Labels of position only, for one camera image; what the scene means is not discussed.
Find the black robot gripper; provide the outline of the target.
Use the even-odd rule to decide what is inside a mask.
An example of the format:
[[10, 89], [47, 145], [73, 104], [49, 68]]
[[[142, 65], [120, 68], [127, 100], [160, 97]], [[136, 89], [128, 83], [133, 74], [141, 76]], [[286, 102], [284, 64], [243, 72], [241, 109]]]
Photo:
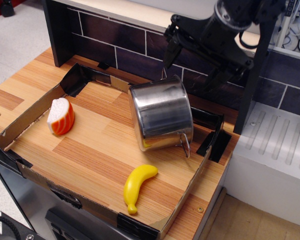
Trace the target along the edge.
[[199, 93], [205, 94], [234, 80], [238, 74], [253, 67], [252, 60], [235, 41], [239, 33], [248, 29], [252, 20], [234, 4], [216, 4], [210, 18], [194, 19], [178, 14], [171, 17], [165, 30], [167, 48], [163, 57], [169, 69], [182, 49], [211, 62], [214, 68], [207, 76]]

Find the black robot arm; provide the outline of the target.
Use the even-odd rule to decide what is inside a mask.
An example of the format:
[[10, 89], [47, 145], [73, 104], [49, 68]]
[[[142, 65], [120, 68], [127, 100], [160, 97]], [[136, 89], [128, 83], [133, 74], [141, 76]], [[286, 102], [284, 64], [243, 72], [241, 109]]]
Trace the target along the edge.
[[276, 21], [285, 9], [284, 0], [219, 0], [206, 19], [174, 14], [164, 32], [168, 42], [164, 68], [170, 68], [182, 49], [187, 49], [214, 65], [200, 91], [238, 80], [254, 63], [236, 43], [236, 36], [241, 37], [252, 24]]

